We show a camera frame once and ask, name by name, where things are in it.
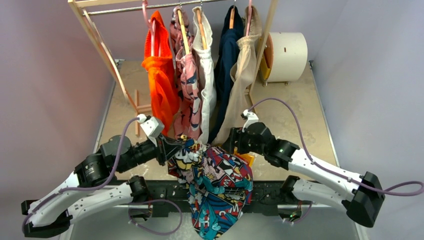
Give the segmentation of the colourful comic print shorts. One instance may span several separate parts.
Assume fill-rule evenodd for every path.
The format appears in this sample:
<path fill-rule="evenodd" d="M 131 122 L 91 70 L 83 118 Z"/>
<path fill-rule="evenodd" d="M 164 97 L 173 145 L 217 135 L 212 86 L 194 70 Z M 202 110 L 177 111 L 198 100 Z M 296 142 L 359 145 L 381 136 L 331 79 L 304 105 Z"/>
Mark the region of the colourful comic print shorts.
<path fill-rule="evenodd" d="M 183 143 L 168 160 L 168 173 L 187 189 L 192 226 L 204 240 L 227 232 L 250 205 L 253 172 L 249 161 L 182 135 Z"/>

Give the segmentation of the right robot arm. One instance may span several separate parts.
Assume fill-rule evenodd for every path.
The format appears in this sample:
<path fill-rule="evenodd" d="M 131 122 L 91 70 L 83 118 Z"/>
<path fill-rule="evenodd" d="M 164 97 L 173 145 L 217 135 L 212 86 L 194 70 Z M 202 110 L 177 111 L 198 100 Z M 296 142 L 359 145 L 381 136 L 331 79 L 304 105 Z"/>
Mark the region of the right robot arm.
<path fill-rule="evenodd" d="M 246 130 L 233 127 L 222 148 L 230 154 L 256 153 L 274 167 L 310 178 L 288 176 L 279 190 L 284 202 L 323 204 L 345 212 L 361 226 L 375 225 L 385 200 L 375 174 L 343 170 L 309 155 L 297 144 L 276 138 L 262 122 L 253 123 Z"/>

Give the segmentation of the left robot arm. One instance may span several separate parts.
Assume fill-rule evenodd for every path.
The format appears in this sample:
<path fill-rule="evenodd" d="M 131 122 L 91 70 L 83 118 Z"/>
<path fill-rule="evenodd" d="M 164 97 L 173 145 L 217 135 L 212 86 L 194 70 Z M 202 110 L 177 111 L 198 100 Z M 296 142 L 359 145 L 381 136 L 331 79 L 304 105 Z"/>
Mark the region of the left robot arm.
<path fill-rule="evenodd" d="M 149 205 L 167 198 L 170 183 L 147 181 L 142 176 L 118 180 L 124 173 L 151 160 L 162 166 L 177 161 L 187 163 L 196 152 L 189 141 L 163 135 L 157 143 L 146 140 L 132 144 L 124 135 L 116 135 L 78 164 L 52 192 L 38 200 L 25 200 L 22 232 L 27 238 L 48 239 L 61 235 L 69 227 L 95 213 L 119 205 Z"/>

